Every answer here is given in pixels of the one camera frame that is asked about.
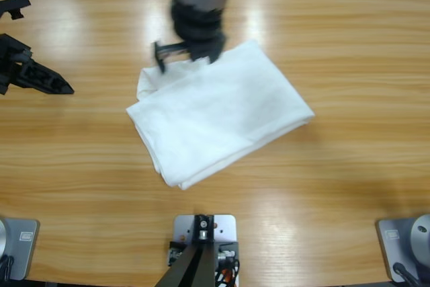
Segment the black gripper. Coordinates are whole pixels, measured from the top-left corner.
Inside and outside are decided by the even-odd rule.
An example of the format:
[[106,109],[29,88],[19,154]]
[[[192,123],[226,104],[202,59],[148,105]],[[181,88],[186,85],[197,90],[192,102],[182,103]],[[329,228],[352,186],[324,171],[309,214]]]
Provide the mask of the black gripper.
[[75,90],[57,72],[34,61],[31,48],[7,34],[1,35],[1,95],[12,83],[42,93],[72,95]]
[[222,15],[226,1],[209,0],[207,8],[188,5],[181,0],[172,0],[171,17],[173,29],[182,39],[180,43],[160,45],[153,42],[154,59],[160,72],[165,72],[165,58],[171,55],[188,53],[192,60],[207,58],[216,62],[226,42],[222,30]]

